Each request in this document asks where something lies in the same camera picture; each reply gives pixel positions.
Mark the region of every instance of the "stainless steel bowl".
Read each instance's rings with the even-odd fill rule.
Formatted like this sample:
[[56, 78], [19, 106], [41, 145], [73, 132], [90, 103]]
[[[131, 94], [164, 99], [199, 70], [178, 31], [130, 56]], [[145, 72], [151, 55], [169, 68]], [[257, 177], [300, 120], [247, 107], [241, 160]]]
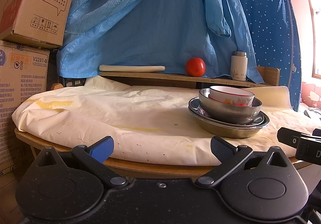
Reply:
[[262, 102], [257, 98], [254, 98], [252, 106], [244, 107], [215, 101], [208, 97], [209, 94], [210, 88], [199, 90], [201, 107], [211, 118], [221, 122], [247, 124], [252, 122], [261, 110]]
[[219, 120], [215, 120], [213, 118], [211, 118], [205, 111], [204, 109], [201, 107], [200, 105], [200, 100], [198, 97], [195, 97], [193, 99], [191, 99], [188, 102], [188, 107], [194, 112], [196, 113], [198, 116], [200, 116], [201, 118], [208, 120], [209, 122], [214, 122], [214, 123], [221, 123], [224, 125], [229, 125], [229, 126], [243, 126], [243, 127], [253, 127], [253, 126], [257, 126], [263, 123], [264, 121], [264, 116], [263, 116], [263, 112], [259, 112], [258, 115], [256, 115], [255, 119], [252, 122], [249, 122], [247, 124], [233, 124], [233, 123], [227, 123], [227, 122], [222, 122]]
[[243, 139], [251, 137], [257, 134], [261, 129], [265, 128], [269, 123], [269, 117], [261, 112], [264, 116], [264, 121], [257, 126], [253, 127], [244, 127], [244, 126], [229, 126], [222, 123], [213, 123], [204, 118], [198, 116], [192, 109], [188, 108], [190, 113], [196, 118], [200, 127], [212, 134], [215, 134], [220, 137], [234, 138], [234, 139]]

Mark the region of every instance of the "white plastic tablecloth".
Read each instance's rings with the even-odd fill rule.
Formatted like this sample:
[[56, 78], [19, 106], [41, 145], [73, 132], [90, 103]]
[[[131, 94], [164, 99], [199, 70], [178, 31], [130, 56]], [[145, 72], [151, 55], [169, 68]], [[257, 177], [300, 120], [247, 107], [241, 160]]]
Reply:
[[[295, 149], [277, 141], [280, 127], [311, 134], [319, 125], [290, 105], [288, 88], [251, 88], [263, 102], [270, 124], [255, 136], [226, 139], [255, 151], [280, 146], [288, 157]], [[12, 118], [20, 131], [67, 147], [87, 146], [105, 136], [115, 141], [113, 158], [171, 165], [218, 165], [211, 153], [213, 134], [203, 130], [187, 110], [198, 90], [129, 86], [96, 76], [85, 86], [36, 94], [21, 104]]]

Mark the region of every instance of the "stacked bowls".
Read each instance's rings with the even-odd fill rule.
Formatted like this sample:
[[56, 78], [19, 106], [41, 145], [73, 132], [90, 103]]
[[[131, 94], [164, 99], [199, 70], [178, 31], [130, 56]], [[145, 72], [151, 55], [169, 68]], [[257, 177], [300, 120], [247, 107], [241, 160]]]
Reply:
[[270, 122], [269, 117], [261, 111], [261, 106], [262, 102], [251, 92], [212, 86], [199, 90], [198, 97], [189, 101], [188, 110], [208, 132], [220, 137], [247, 138]]

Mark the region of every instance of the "red tomato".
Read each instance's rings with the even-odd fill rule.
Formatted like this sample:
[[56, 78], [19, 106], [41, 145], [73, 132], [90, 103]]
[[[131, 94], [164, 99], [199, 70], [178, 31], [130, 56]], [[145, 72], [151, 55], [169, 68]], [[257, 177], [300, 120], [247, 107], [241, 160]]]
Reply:
[[185, 65], [185, 71], [189, 76], [201, 77], [205, 74], [205, 62], [201, 58], [191, 58]]

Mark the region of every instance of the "white ceramic bowl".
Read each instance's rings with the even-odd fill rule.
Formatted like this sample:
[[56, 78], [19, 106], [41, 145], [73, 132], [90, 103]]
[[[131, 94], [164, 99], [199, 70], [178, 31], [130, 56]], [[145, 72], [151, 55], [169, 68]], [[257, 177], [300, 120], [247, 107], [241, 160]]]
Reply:
[[254, 99], [254, 93], [227, 86], [211, 86], [209, 97], [215, 101], [236, 106], [251, 106]]

